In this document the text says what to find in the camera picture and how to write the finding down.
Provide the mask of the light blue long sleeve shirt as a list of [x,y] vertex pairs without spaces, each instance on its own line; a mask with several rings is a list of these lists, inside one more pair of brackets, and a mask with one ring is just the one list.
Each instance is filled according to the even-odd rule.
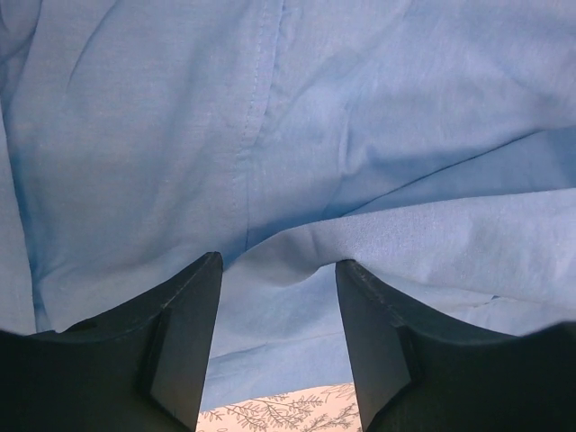
[[343,259],[486,329],[573,320],[574,2],[2,2],[2,328],[209,251],[206,409],[350,380]]

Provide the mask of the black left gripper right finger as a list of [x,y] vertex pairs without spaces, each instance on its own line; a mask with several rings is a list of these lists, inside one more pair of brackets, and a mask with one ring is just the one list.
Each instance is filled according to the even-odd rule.
[[352,260],[336,279],[363,430],[574,430],[573,323],[516,337],[445,315]]

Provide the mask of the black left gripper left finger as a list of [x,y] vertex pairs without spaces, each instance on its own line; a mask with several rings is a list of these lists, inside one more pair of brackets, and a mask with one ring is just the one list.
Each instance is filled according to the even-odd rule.
[[195,430],[222,265],[208,253],[61,333],[3,332],[2,430]]

